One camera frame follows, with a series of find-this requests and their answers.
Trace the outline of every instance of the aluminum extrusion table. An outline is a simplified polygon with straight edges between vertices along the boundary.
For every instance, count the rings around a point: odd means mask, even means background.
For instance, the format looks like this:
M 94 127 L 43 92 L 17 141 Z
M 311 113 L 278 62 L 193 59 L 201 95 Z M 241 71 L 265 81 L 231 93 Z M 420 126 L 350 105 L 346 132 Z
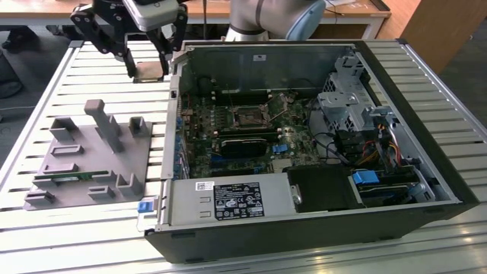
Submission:
M 126 67 L 86 43 L 73 43 L 0 170 L 2 273 L 472 273 L 487 269 L 487 130 L 409 45 L 367 41 L 413 108 L 466 179 L 481 205 L 399 240 L 173 265 L 138 231 L 138 203 L 25 211 L 53 139 L 55 117 L 85 115 L 87 99 L 103 99 L 119 122 L 154 122 L 146 196 L 161 190 L 170 82 L 133 84 Z M 134 58 L 158 61 L 149 42 L 130 44 Z M 378 97 L 386 102 L 379 90 Z

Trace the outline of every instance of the wooden desk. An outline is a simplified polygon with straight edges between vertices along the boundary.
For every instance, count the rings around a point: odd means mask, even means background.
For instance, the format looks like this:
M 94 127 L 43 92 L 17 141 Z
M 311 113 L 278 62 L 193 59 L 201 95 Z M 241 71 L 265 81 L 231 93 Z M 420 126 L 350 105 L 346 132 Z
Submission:
M 440 73 L 487 16 L 486 0 L 383 0 L 393 16 L 378 38 L 405 38 Z
M 91 0 L 0 0 L 0 25 L 70 25 L 73 9 L 81 3 Z M 189 23 L 203 23 L 202 0 L 186 3 L 190 10 Z M 322 24 L 367 25 L 363 38 L 375 38 L 385 18 L 391 12 L 379 11 L 370 0 L 358 0 L 353 5 L 341 5 L 337 12 L 345 14 L 335 16 L 326 11 Z M 209 23 L 229 24 L 230 3 L 217 0 L 209 1 Z

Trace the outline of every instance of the barcode sticker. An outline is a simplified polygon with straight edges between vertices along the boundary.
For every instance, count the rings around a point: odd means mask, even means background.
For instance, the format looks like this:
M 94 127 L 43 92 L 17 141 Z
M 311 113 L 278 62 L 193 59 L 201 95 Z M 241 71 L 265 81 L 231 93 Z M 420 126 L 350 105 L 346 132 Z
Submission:
M 215 182 L 197 182 L 197 191 L 213 190 L 214 186 L 215 186 Z

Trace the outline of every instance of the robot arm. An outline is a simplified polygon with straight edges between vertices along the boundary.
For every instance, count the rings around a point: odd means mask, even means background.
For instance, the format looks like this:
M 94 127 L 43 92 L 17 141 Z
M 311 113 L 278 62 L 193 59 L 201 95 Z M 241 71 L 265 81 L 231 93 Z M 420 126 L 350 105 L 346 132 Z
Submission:
M 91 5 L 75 8 L 71 20 L 87 39 L 103 53 L 113 53 L 126 63 L 130 77 L 138 77 L 131 50 L 127 47 L 127 35 L 145 32 L 159 52 L 162 64 L 161 79 L 170 72 L 167 60 L 173 51 L 179 51 L 183 44 L 189 21 L 187 0 L 94 0 Z M 99 16 L 113 27 L 111 37 L 95 20 Z M 173 23 L 177 31 L 170 39 L 165 37 L 161 27 Z
M 286 40 L 306 40 L 315 31 L 323 0 L 233 0 L 227 41 L 263 41 L 267 32 Z
M 173 51 L 179 51 L 189 21 L 189 0 L 94 0 L 91 5 L 75 8 L 71 20 L 87 39 L 103 53 L 113 53 L 125 61 L 130 77 L 139 77 L 139 69 L 127 47 L 127 35 L 145 32 L 159 52 L 161 78 L 170 72 Z M 287 40 L 306 40 L 321 23 L 326 3 L 323 0 L 233 0 L 227 41 L 262 41 L 267 31 Z M 95 20 L 99 16 L 113 27 L 111 37 Z M 174 24 L 177 31 L 170 39 L 161 27 Z

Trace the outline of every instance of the black plastic cover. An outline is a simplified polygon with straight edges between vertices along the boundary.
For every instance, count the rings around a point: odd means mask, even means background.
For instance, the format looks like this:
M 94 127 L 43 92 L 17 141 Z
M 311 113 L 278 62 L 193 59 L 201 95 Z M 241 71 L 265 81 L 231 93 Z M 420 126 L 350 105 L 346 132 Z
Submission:
M 365 207 L 357 201 L 347 168 L 302 166 L 289 168 L 287 173 L 290 184 L 298 186 L 302 195 L 303 202 L 297 205 L 299 213 Z

